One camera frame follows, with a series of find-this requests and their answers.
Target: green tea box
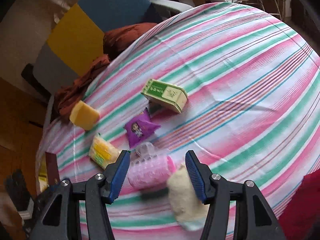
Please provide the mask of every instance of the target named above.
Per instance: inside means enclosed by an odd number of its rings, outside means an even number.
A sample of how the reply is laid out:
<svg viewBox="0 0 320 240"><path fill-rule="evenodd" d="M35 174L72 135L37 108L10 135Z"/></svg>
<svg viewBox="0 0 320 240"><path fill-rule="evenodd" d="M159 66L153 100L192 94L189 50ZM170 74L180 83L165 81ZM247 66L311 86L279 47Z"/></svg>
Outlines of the green tea box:
<svg viewBox="0 0 320 240"><path fill-rule="evenodd" d="M182 87L159 80L150 79L142 88L141 94L149 101L160 104L177 113L181 113L188 95Z"/></svg>

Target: brown blanket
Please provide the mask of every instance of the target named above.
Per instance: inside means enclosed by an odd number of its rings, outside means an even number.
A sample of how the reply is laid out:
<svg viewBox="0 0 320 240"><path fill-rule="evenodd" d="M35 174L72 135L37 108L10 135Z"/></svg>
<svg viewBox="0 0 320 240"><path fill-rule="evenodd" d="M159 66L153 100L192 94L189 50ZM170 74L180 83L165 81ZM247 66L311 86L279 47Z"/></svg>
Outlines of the brown blanket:
<svg viewBox="0 0 320 240"><path fill-rule="evenodd" d="M62 120L69 121L72 108L82 99L90 83L108 67L110 62L155 25L156 23L140 23L105 33L104 55L92 62L86 74L77 78L71 86L61 88L54 95L53 108L62 117Z"/></svg>

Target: white cloth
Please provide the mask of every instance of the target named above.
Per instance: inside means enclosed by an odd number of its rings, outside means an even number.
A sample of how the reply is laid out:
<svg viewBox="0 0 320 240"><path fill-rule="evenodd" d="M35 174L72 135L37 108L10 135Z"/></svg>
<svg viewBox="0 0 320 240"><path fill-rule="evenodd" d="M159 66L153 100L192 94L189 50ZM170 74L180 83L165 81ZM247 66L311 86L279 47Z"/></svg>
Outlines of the white cloth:
<svg viewBox="0 0 320 240"><path fill-rule="evenodd" d="M189 230L203 227L209 205L203 205L197 198L184 164L168 179L167 186L170 205L177 222ZM193 226L188 226L188 222L194 222Z"/></svg>

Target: blue gripper pad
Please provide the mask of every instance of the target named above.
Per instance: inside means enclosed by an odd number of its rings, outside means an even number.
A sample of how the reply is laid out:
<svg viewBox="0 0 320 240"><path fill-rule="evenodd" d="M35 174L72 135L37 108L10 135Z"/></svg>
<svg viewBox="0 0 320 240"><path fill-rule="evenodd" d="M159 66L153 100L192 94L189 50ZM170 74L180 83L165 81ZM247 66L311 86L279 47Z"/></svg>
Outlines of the blue gripper pad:
<svg viewBox="0 0 320 240"><path fill-rule="evenodd" d="M130 153L122 151L115 163L109 164L103 174L106 176L105 190L109 192L109 203L118 198L124 178L130 165Z"/></svg>
<svg viewBox="0 0 320 240"><path fill-rule="evenodd" d="M196 196L206 204L207 200L215 196L215 189L210 183L212 172L207 165L199 162L194 151L186 153L185 162Z"/></svg>

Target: sponge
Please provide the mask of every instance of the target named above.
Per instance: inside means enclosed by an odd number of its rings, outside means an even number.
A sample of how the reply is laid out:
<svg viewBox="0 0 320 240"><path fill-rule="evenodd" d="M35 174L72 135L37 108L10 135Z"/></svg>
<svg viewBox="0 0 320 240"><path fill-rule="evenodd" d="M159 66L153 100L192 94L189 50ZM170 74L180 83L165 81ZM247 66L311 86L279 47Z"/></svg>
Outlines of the sponge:
<svg viewBox="0 0 320 240"><path fill-rule="evenodd" d="M70 121L85 130L91 130L99 119L99 112L87 105L83 101L79 101L72 109Z"/></svg>

